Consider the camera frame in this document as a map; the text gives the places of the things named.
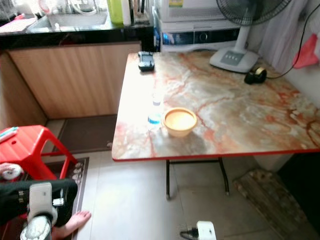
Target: brown mat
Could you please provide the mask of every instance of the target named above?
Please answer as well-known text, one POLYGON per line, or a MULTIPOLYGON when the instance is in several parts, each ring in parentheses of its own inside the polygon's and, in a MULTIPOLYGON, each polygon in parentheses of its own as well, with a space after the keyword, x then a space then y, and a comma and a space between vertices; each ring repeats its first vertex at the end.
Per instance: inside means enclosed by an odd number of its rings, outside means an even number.
POLYGON ((308 222, 305 213, 276 174, 255 169, 235 179, 233 184, 282 239, 287 239, 308 222))
MULTIPOLYGON (((82 201, 84 198, 86 178, 88 172, 89 158, 80 158, 77 159, 78 163, 73 165, 69 164, 66 178, 74 179, 78 185, 78 192, 73 202, 72 214, 81 210, 82 201)), ((48 168, 54 173, 54 175, 59 178, 61 169, 64 165, 64 161, 58 161, 47 164, 48 168)), ((31 180, 31 177, 28 174, 22 177, 23 181, 31 180)), ((0 227, 0 239, 1 240, 20 240, 20 233, 22 232, 26 224, 26 219, 21 217, 16 217, 6 225, 0 227)), ((77 240, 78 231, 75 231, 72 235, 69 235, 65 240, 77 240)))
POLYGON ((110 151, 116 122, 117 115, 67 119, 59 140, 73 154, 110 151))

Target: kitchen counter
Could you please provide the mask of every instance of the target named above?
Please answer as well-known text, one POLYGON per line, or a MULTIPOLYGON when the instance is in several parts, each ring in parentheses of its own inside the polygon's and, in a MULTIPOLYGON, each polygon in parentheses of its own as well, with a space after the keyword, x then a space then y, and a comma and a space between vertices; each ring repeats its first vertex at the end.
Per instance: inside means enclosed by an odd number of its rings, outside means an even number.
POLYGON ((37 31, 0 33, 0 51, 54 47, 64 45, 141 42, 143 51, 154 50, 154 28, 151 24, 124 26, 113 24, 107 16, 106 23, 95 27, 43 27, 37 31))

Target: microwave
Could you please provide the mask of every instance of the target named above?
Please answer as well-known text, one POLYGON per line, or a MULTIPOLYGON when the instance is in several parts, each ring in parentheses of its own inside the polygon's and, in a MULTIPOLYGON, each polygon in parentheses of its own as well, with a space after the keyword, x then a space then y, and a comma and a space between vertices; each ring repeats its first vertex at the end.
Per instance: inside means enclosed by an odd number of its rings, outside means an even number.
POLYGON ((154 9, 164 23, 225 19, 216 0, 154 0, 154 9))

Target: black cable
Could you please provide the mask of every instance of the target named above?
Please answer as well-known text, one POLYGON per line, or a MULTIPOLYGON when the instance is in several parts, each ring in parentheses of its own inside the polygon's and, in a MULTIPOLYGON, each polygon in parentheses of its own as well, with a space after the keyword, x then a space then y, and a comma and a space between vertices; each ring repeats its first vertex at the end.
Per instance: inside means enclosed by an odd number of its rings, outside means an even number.
POLYGON ((187 240, 198 239, 198 237, 199 237, 198 228, 193 227, 188 231, 181 231, 180 237, 182 237, 183 239, 187 239, 187 240))
POLYGON ((305 36, 305 31, 306 31, 306 28, 307 28, 307 23, 309 21, 309 18, 311 17, 311 15, 320 7, 320 4, 315 7, 315 9, 308 15, 308 17, 306 18, 305 20, 305 23, 304 23, 304 26, 303 26, 303 32, 302 32, 302 36, 301 36, 301 41, 300 41, 300 45, 299 45, 299 51, 298 51, 298 56, 297 58, 295 59, 294 63, 292 64, 292 66, 290 67, 290 69, 288 71, 286 71, 285 73, 279 75, 279 76, 267 76, 266 78, 267 79, 278 79, 278 78, 281 78, 283 77, 284 75, 286 75, 287 73, 289 73, 293 68, 294 66, 297 64, 298 60, 299 60, 299 57, 300 57, 300 53, 301 53, 301 48, 302 48, 302 43, 303 43, 303 40, 304 40, 304 36, 305 36))
POLYGON ((194 238, 190 238, 187 236, 187 231, 181 231, 180 237, 182 237, 183 239, 187 239, 187 240, 195 240, 194 238))

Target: electric fan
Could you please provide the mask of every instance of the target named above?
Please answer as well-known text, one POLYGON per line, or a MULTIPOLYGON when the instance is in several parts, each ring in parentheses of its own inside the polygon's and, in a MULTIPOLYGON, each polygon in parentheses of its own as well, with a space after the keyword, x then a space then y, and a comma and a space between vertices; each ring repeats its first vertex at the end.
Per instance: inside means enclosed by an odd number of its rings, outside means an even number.
POLYGON ((210 64, 221 69, 248 73, 259 56, 245 49, 251 25, 261 24, 280 13, 291 0, 216 0, 222 14, 229 21, 240 25, 234 47, 218 50, 210 64))

